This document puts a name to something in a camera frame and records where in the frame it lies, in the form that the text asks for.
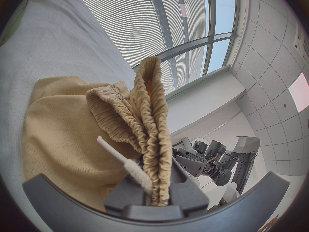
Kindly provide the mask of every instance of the white fabric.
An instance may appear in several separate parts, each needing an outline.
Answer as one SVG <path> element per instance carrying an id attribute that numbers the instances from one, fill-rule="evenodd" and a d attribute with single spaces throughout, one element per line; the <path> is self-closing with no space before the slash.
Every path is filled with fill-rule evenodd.
<path id="1" fill-rule="evenodd" d="M 84 81 L 133 88 L 135 73 L 83 0 L 29 0 L 14 35 L 0 47 L 0 173 L 21 210 L 51 231 L 27 199 L 20 141 L 31 92 L 40 78 L 79 76 Z"/>

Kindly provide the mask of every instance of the metal beam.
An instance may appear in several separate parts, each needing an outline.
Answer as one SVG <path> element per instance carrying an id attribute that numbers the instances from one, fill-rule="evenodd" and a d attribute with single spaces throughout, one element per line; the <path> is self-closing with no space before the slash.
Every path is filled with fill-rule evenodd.
<path id="1" fill-rule="evenodd" d="M 178 0 L 179 4 L 184 4 L 184 0 Z M 184 42 L 189 42 L 188 20 L 182 16 Z M 186 59 L 186 84 L 189 83 L 189 52 L 185 54 Z"/>
<path id="2" fill-rule="evenodd" d="M 232 31 L 233 33 L 237 32 L 238 21 L 239 21 L 239 10 L 240 10 L 240 0 L 235 0 L 235 16 L 234 16 L 234 24 L 233 24 L 233 31 Z M 234 44 L 234 38 L 230 40 L 230 44 L 227 48 L 226 55 L 225 55 L 222 66 L 226 65 L 227 60 L 230 56 L 233 44 Z"/>
<path id="3" fill-rule="evenodd" d="M 218 42 L 218 41 L 224 41 L 224 40 L 228 40 L 228 39 L 232 39 L 232 38 L 237 38 L 238 35 L 236 33 L 220 33 L 217 34 L 213 37 L 207 36 L 204 38 L 200 38 L 194 41 L 189 41 L 187 43 L 175 46 L 171 49 L 168 49 L 164 52 L 161 52 L 157 55 L 157 57 L 160 58 L 161 62 L 164 62 L 166 60 L 169 60 L 171 58 L 174 58 L 175 56 L 178 56 L 182 53 L 191 51 L 195 48 L 199 48 L 201 46 L 204 45 L 210 45 L 213 44 L 214 42 Z M 133 70 L 135 71 L 135 73 L 138 70 L 139 65 L 133 67 Z"/>
<path id="4" fill-rule="evenodd" d="M 168 18 L 166 16 L 163 1 L 162 0 L 150 0 L 150 2 L 152 4 L 154 12 L 156 13 L 156 16 L 157 16 L 157 20 L 158 20 L 159 27 L 161 29 L 165 48 L 167 50 L 171 49 L 171 48 L 174 47 L 174 45 L 173 45 L 171 30 L 170 30 L 170 26 L 168 24 Z M 178 76 L 177 76 L 176 60 L 175 59 L 169 59 L 168 62 L 169 62 L 169 65 L 170 65 L 174 89 L 176 90 L 176 89 L 178 89 Z"/>
<path id="5" fill-rule="evenodd" d="M 215 29 L 216 29 L 216 0 L 208 0 L 209 3 L 209 30 L 208 36 L 214 37 Z M 203 75 L 207 74 L 209 63 L 211 61 L 211 53 L 213 49 L 213 44 L 209 44 L 206 52 L 206 59 L 203 69 Z"/>

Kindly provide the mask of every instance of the white drawstring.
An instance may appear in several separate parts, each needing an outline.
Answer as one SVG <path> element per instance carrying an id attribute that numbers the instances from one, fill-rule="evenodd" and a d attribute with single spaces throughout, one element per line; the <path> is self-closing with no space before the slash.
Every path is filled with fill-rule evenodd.
<path id="1" fill-rule="evenodd" d="M 144 188 L 146 196 L 146 205 L 151 204 L 152 182 L 149 176 L 140 168 L 140 166 L 131 159 L 125 158 L 112 146 L 110 146 L 101 136 L 97 138 L 97 142 L 110 152 L 114 157 L 124 164 L 126 171 Z"/>

